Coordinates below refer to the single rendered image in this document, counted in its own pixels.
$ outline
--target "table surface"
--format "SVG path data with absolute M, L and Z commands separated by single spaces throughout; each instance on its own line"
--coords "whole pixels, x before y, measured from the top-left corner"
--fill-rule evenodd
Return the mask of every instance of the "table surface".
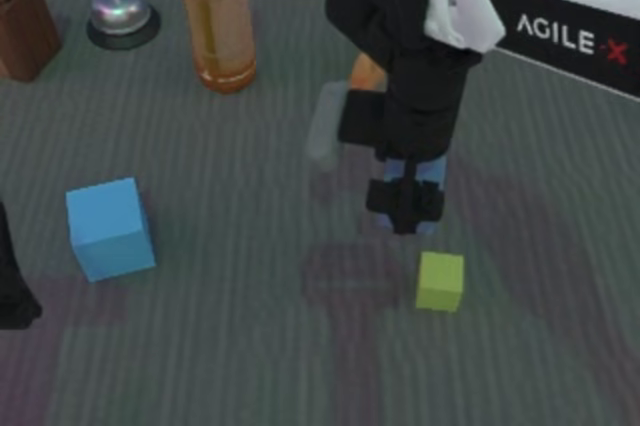
M 304 158 L 318 92 L 355 57 L 322 1 L 253 0 L 259 76 L 220 97 L 192 70 L 180 0 L 151 0 L 163 30 L 125 53 L 86 39 L 90 0 L 48 0 L 64 49 L 37 82 L 0 82 L 0 194 L 45 308 L 0 333 L 0 424 L 640 422 L 639 105 L 489 55 L 440 228 L 394 237 L 364 212 L 370 153 L 325 174 Z M 127 176 L 158 265 L 90 285 L 64 194 Z M 421 251 L 464 255 L 459 312 L 413 307 Z M 363 288 L 400 300 L 368 309 Z M 340 320 L 374 328 L 358 343 L 367 418 L 335 400 L 352 369 L 334 353 L 354 341 Z

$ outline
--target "green cube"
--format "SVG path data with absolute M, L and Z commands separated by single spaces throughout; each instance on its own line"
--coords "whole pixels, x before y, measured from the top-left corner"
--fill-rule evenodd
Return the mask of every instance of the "green cube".
M 416 307 L 454 312 L 464 290 L 464 258 L 453 254 L 422 253 Z

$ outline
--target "small blue cube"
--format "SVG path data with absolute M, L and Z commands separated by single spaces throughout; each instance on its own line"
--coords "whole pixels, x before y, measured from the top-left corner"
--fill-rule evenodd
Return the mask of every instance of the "small blue cube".
M 68 192 L 67 212 L 71 247 L 89 282 L 155 266 L 133 178 Z

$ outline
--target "brown box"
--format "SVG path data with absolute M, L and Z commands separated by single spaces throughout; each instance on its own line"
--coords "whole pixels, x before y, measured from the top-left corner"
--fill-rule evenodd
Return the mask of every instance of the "brown box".
M 61 46 L 45 0 L 0 0 L 0 78 L 33 81 Z

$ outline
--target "black bell base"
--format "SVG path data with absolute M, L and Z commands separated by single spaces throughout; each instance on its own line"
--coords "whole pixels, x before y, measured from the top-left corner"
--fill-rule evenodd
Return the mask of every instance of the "black bell base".
M 138 31 L 123 36 L 114 36 L 98 30 L 91 21 L 87 23 L 87 36 L 99 48 L 109 51 L 129 51 L 139 48 L 154 39 L 160 32 L 161 20 L 158 11 L 151 7 L 151 17 Z

